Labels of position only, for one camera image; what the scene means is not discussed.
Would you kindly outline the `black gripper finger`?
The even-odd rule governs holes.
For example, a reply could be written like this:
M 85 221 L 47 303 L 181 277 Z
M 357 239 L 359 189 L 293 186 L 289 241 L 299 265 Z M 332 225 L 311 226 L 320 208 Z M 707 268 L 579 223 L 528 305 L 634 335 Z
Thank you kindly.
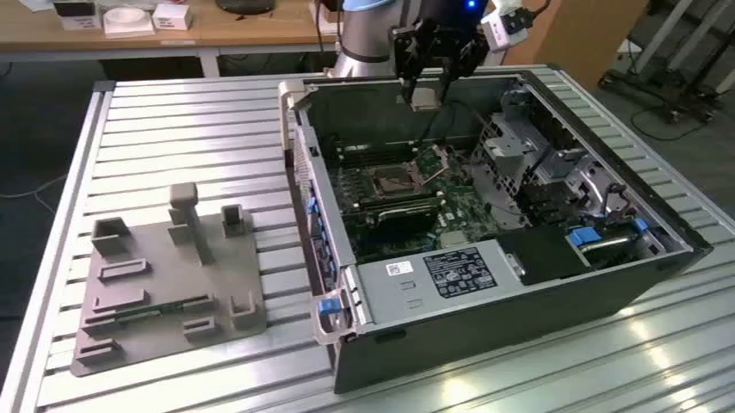
M 421 40 L 421 19 L 409 27 L 395 27 L 391 31 L 392 61 L 395 76 L 400 79 L 400 95 L 413 110 L 425 110 L 436 106 L 431 98 L 419 97 L 415 100 L 417 79 L 427 63 L 431 61 L 431 51 L 435 39 Z
M 489 51 L 487 40 L 471 40 L 445 58 L 441 68 L 440 102 L 444 102 L 451 84 L 460 77 L 469 77 L 481 65 Z

